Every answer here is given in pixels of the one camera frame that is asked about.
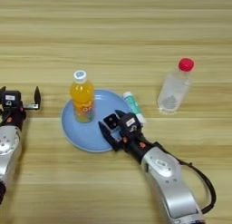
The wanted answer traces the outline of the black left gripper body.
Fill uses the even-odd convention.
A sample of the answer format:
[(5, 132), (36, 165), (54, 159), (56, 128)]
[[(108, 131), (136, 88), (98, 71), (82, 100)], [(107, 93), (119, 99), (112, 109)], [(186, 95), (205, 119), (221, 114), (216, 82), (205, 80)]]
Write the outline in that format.
[(30, 110), (39, 110), (40, 105), (38, 104), (28, 104), (22, 105), (20, 107), (8, 107), (4, 108), (0, 115), (2, 120), (0, 121), (0, 127), (2, 126), (15, 126), (19, 130), (22, 130), (24, 120), (26, 119), (26, 112)]

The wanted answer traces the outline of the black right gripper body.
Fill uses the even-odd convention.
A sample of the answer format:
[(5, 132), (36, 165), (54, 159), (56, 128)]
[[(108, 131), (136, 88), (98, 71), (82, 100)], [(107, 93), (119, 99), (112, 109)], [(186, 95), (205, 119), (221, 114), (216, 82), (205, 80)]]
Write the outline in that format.
[(141, 163), (144, 155), (152, 148), (152, 144), (143, 138), (141, 131), (126, 134), (123, 130), (120, 130), (119, 134), (121, 138), (116, 141), (113, 149), (115, 151), (124, 150), (138, 163)]

